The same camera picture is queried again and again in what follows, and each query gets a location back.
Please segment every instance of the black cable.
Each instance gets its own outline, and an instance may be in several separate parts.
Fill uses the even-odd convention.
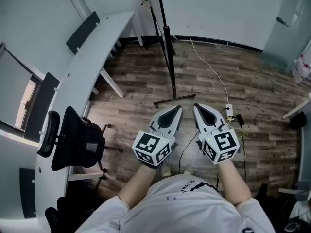
[[[229,110],[229,108],[226,107],[226,108],[222,109],[222,110],[220,111],[220,113],[223,112],[224,110]]]
[[[219,184],[220,175],[217,173],[217,184],[216,184],[216,190],[218,191],[218,184]]]
[[[242,126],[240,125],[241,130],[242,130],[242,142],[243,142],[243,159],[244,159],[244,181],[246,183],[246,162],[245,162],[245,148],[244,148],[244,133],[243,133],[243,129]]]
[[[181,153],[181,156],[180,156],[180,158],[179,158],[179,168],[178,168],[178,173],[177,173],[177,174],[179,174],[179,172],[180,172],[180,160],[181,160],[181,157],[183,157],[183,154],[184,154],[186,148],[189,146],[189,144],[193,141],[194,138],[191,139],[191,141],[188,143],[188,145],[185,147],[185,149],[184,149],[183,152]]]

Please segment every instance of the white cable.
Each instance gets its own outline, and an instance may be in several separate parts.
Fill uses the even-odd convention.
[[[218,73],[215,72],[215,71],[213,70],[213,68],[210,66],[210,64],[207,63],[204,59],[202,59],[202,58],[198,55],[198,52],[197,52],[197,51],[195,50],[195,48],[194,48],[194,44],[193,44],[193,41],[192,41],[192,39],[191,39],[191,36],[189,36],[189,38],[190,38],[190,41],[191,41],[192,46],[193,46],[193,49],[194,49],[196,55],[198,56],[198,58],[199,58],[200,60],[204,61],[204,62],[209,66],[209,68],[217,75],[217,77],[218,77],[218,79],[220,80],[220,82],[224,85],[224,87],[225,87],[225,93],[226,93],[226,95],[227,95],[227,102],[228,102],[228,104],[229,104],[227,87],[225,86],[224,82],[221,80],[221,78],[219,77]]]

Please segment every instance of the cable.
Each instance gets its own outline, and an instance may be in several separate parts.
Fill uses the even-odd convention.
[[[247,132],[247,133],[245,133],[245,132],[243,131],[242,126],[241,126],[241,129],[242,129],[242,135],[241,135],[241,136],[238,136],[238,138],[242,138],[244,135],[248,135],[248,134],[249,134],[249,129],[248,129],[248,132]]]
[[[194,49],[196,55],[198,56],[198,58],[199,58],[200,60],[204,61],[204,62],[209,66],[209,68],[217,75],[217,77],[218,77],[218,79],[220,80],[220,82],[224,85],[224,87],[225,87],[225,93],[226,93],[226,95],[227,95],[227,102],[228,102],[228,104],[229,104],[229,98],[228,98],[227,87],[225,86],[224,82],[221,80],[221,78],[219,77],[218,73],[215,72],[215,71],[213,70],[213,68],[210,66],[210,64],[207,63],[204,59],[202,59],[202,58],[198,55],[198,52],[197,52],[197,51],[195,50],[195,48],[194,48],[194,44],[193,44],[193,41],[192,41],[192,39],[191,39],[191,36],[189,36],[189,38],[190,38],[190,41],[191,41],[191,43],[192,43],[192,47],[193,47],[193,49]]]
[[[229,108],[226,107],[226,108],[222,109],[222,110],[220,111],[220,113],[223,112],[224,110],[229,110]]]
[[[180,156],[180,158],[179,158],[179,168],[178,168],[178,173],[177,173],[177,174],[179,174],[179,172],[180,172],[180,160],[181,160],[181,157],[183,157],[183,154],[184,154],[186,148],[189,146],[189,144],[193,141],[194,138],[191,139],[191,141],[188,143],[188,145],[185,147],[185,149],[184,149],[183,152],[181,153],[181,156]]]
[[[218,191],[218,184],[219,184],[220,175],[217,173],[217,184],[216,184],[216,190]]]
[[[242,142],[243,142],[243,159],[244,159],[244,181],[245,181],[245,183],[246,183],[246,162],[245,162],[245,148],[244,148],[244,134],[242,134]]]

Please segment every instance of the wall baseboard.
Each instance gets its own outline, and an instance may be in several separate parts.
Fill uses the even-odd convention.
[[[189,36],[184,36],[184,35],[175,35],[171,36],[172,41],[174,40],[185,40],[185,41],[190,41]],[[231,46],[231,47],[237,47],[241,49],[247,49],[255,52],[261,53],[261,49],[253,48],[247,45],[235,43],[235,42],[230,42],[230,41],[224,41],[224,40],[219,40],[219,39],[212,39],[212,38],[205,38],[205,37],[197,37],[197,36],[191,36],[191,39],[193,41],[199,41],[199,42],[206,42],[206,43],[212,43],[212,44],[219,44],[219,45],[225,45],[225,46]],[[143,41],[147,41],[149,43],[152,42],[157,42],[157,37],[156,36],[143,36],[142,37]],[[131,41],[138,41],[137,37],[130,37],[130,38],[122,38],[120,39],[121,43],[126,43],[126,42],[131,42]]]

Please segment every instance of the black object on floor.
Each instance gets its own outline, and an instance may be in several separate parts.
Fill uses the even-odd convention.
[[[239,125],[242,127],[244,125],[244,120],[243,120],[241,114],[237,114],[236,117],[237,117],[237,120],[239,122]]]
[[[300,129],[301,127],[305,126],[306,123],[307,123],[307,118],[304,112],[302,111],[291,119],[290,126],[291,126],[291,129],[296,130],[296,129]]]

